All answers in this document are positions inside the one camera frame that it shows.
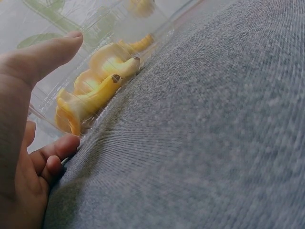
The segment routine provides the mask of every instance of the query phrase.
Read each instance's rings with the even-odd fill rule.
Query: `gray upholstery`
[[[44,228],[305,228],[305,2],[198,12],[104,110]]]

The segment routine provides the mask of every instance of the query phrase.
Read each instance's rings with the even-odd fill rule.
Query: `plastic clamshell package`
[[[30,113],[50,136],[86,135],[118,89],[167,43],[173,25],[153,0],[119,0],[81,31],[78,54],[32,92]]]

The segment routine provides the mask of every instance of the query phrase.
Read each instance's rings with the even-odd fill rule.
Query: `yellow banana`
[[[135,43],[125,43],[122,40],[118,42],[118,44],[123,48],[125,48],[130,55],[134,55],[137,52],[143,52],[153,43],[154,43],[154,39],[151,34],[147,34],[142,40]]]
[[[81,95],[73,95],[62,88],[57,97],[58,107],[68,120],[71,132],[81,135],[81,123],[104,107],[116,94],[122,84],[118,75],[108,76],[95,90]]]
[[[147,18],[154,11],[154,0],[129,0],[128,10],[139,18]]]
[[[122,46],[111,43],[100,48],[91,57],[89,67],[101,81],[111,74],[126,78],[139,70],[140,58],[132,58],[132,55]]]
[[[71,133],[69,120],[66,118],[65,112],[58,106],[56,107],[55,123],[57,127],[63,132]]]
[[[74,81],[74,95],[87,94],[98,88],[101,84],[98,75],[92,70],[86,70],[81,73]]]

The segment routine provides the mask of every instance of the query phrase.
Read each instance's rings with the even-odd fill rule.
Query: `banana tip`
[[[112,75],[111,78],[114,83],[117,83],[121,79],[121,77],[116,74]]]

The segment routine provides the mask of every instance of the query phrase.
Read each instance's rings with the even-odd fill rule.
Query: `bunch of bananas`
[[[104,107],[122,85],[137,73],[140,58],[132,57],[153,43],[148,34],[135,43],[111,43],[101,47],[90,59],[89,69],[74,81],[73,93],[62,88],[57,95],[55,122],[66,133],[81,135],[81,124]]]

